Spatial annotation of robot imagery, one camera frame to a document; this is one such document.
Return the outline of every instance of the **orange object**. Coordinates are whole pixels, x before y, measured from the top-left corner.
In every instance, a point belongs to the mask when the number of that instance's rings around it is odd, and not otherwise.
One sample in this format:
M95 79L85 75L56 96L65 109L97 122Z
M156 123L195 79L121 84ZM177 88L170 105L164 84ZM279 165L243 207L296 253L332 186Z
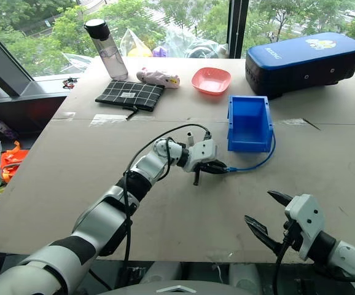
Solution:
M220 95L231 83L231 74L223 69L201 68L195 73L191 83L200 92Z
M28 154L28 150L20 149L20 143L15 141L15 147L12 150L3 152L0 160L1 176L5 182L9 182L17 172L19 165Z

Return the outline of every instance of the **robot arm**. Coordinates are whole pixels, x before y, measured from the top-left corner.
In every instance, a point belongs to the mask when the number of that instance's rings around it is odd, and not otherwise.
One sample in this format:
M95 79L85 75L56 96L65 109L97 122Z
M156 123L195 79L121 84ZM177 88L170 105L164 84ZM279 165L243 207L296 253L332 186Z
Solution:
M317 200L312 195L306 194L292 198L275 191L268 193L286 207L285 236L289 237L291 247L298 251L299 257L304 261L310 258L317 265L332 272L341 270L344 277L337 277L337 279L355 281L355 246L336 241L323 231L324 215ZM249 216L245 216L245 219L261 242L278 256L281 244L268 236L266 227Z
M127 173L129 212L132 215L150 188L169 166L194 171L216 159L217 146L210 140L188 149L169 139L157 140ZM18 266L0 275L0 294L71 294L98 256L112 254L126 236L123 178L84 211L72 234L41 248Z

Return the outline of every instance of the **blue storage box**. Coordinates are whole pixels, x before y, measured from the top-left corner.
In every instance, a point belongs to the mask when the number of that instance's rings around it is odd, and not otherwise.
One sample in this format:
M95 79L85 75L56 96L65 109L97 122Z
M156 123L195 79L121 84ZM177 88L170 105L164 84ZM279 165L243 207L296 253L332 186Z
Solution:
M273 124L266 96L229 96L228 150L269 152Z

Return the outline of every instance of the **pink bowl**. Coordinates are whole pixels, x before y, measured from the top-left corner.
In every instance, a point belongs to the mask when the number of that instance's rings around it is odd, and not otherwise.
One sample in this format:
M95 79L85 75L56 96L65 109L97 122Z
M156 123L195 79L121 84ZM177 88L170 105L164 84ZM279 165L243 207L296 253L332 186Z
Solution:
M200 92L220 95L231 83L231 74L223 69L201 68L195 73L191 83Z

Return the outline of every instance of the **blue case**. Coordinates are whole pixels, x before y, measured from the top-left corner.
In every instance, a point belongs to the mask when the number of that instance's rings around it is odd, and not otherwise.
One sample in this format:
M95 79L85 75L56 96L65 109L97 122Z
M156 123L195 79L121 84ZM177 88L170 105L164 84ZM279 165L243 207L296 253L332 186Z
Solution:
M355 40L321 33L247 51L246 79L253 91L269 98L315 85L332 85L355 72Z
M265 96L229 96L228 150L270 152L273 123Z

